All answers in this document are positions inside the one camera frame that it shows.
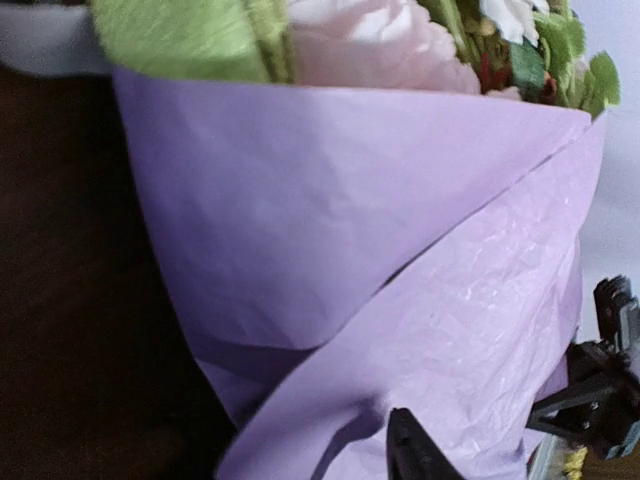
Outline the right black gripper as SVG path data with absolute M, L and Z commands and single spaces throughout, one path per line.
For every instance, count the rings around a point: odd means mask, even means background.
M 639 441 L 639 379 L 629 356 L 602 340 L 567 351 L 567 386 L 534 403 L 526 427 L 593 450 L 630 455 Z

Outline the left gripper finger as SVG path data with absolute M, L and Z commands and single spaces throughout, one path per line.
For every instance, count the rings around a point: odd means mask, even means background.
M 463 480 L 408 408 L 391 410 L 387 425 L 389 480 Z

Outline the pink wrapping paper sheet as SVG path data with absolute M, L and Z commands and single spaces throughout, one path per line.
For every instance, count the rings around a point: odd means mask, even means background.
M 580 317 L 605 121 L 484 96 L 151 78 L 114 88 L 184 336 L 239 433 L 219 479 L 383 479 L 406 407 L 522 479 Z

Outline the pink rose stem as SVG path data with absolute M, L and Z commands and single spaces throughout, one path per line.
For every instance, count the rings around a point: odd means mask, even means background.
M 290 1 L 300 84 L 478 95 L 454 38 L 415 1 Z

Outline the scalloped white bowl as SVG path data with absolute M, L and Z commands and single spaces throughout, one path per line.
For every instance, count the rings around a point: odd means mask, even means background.
M 59 1 L 1 3 L 1 64 L 36 77 L 108 76 L 89 8 Z

